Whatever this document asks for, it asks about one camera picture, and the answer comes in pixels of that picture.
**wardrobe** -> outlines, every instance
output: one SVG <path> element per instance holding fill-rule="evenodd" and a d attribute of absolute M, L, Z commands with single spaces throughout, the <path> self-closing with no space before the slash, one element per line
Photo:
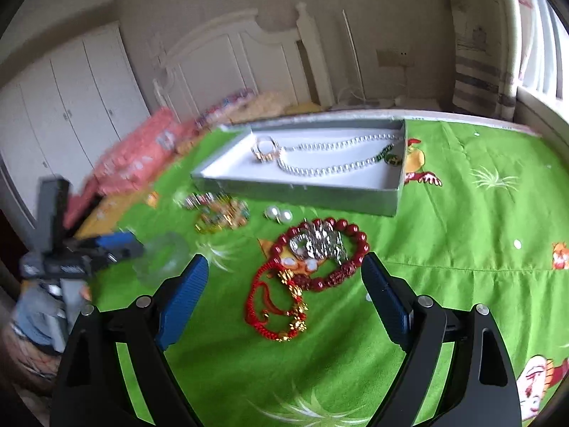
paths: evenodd
<path fill-rule="evenodd" d="M 75 191 L 103 152 L 149 115 L 117 23 L 75 38 L 0 91 L 1 171 L 35 217 L 38 179 L 62 175 Z"/>

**white headboard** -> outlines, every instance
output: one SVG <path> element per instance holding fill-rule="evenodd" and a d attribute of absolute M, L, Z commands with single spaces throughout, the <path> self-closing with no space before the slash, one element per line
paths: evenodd
<path fill-rule="evenodd" d="M 180 121 L 242 88 L 279 91 L 299 104 L 312 101 L 308 82 L 313 78 L 318 102 L 332 106 L 334 94 L 316 24 L 305 3 L 298 3 L 297 10 L 297 27 L 284 32 L 261 29 L 257 9 L 223 15 L 192 30 L 160 63 L 167 81 L 162 85 L 154 79 L 158 102 Z M 309 66 L 302 62 L 299 42 Z"/>

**gold ring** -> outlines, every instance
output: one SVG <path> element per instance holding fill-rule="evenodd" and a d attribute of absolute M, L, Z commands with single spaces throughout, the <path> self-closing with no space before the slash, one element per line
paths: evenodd
<path fill-rule="evenodd" d="M 269 152 L 261 152 L 259 144 L 263 141 L 271 141 L 272 149 Z M 255 146 L 251 146 L 251 152 L 260 162 L 271 162 L 279 154 L 279 144 L 270 136 L 259 136 L 255 142 Z"/>

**orange cartoon print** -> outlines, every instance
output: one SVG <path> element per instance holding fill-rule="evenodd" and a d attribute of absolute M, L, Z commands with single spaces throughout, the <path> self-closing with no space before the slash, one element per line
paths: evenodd
<path fill-rule="evenodd" d="M 261 250 L 267 258 L 271 257 L 270 250 L 272 247 L 271 241 L 266 241 L 259 239 L 259 244 L 261 245 Z M 298 260 L 294 254 L 289 250 L 288 246 L 283 246 L 283 251 L 281 252 L 281 263 L 285 265 L 289 270 L 293 271 L 295 274 L 304 274 L 310 276 L 318 267 L 324 263 L 324 260 L 317 261 L 314 258 L 308 258 L 306 260 Z"/>
<path fill-rule="evenodd" d="M 553 360 L 542 355 L 532 356 L 529 359 L 516 382 L 523 421 L 532 419 L 539 414 L 545 393 L 561 382 L 568 370 L 569 361 L 567 358 L 559 366 L 554 366 Z"/>
<path fill-rule="evenodd" d="M 553 244 L 553 262 L 551 267 L 554 270 L 569 270 L 569 249 L 565 242 L 555 242 Z"/>
<path fill-rule="evenodd" d="M 421 149 L 414 147 L 419 144 L 420 139 L 409 138 L 407 140 L 407 162 L 405 163 L 405 184 L 409 181 L 418 181 L 419 183 L 429 183 L 435 186 L 442 186 L 440 181 L 433 172 L 420 171 L 425 165 L 425 153 Z"/>

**silver chain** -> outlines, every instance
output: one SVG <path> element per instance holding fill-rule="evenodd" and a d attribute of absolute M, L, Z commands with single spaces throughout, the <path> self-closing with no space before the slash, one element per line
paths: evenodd
<path fill-rule="evenodd" d="M 331 165 L 330 167 L 322 168 L 300 168 L 289 165 L 285 162 L 285 156 L 287 152 L 294 151 L 338 151 L 345 149 L 347 147 L 353 146 L 355 144 L 366 143 L 370 141 L 379 141 L 393 139 L 395 142 L 387 145 L 379 154 L 375 154 L 368 159 L 357 160 L 344 165 Z M 292 175 L 297 176 L 326 176 L 326 175 L 336 175 L 340 173 L 351 172 L 353 170 L 359 170 L 365 168 L 369 165 L 373 165 L 381 161 L 385 155 L 393 149 L 393 147 L 399 143 L 402 138 L 398 135 L 392 133 L 356 136 L 352 139 L 346 139 L 344 141 L 338 141 L 336 143 L 302 143 L 297 146 L 291 147 L 281 147 L 278 149 L 277 163 L 282 171 L 287 172 Z"/>

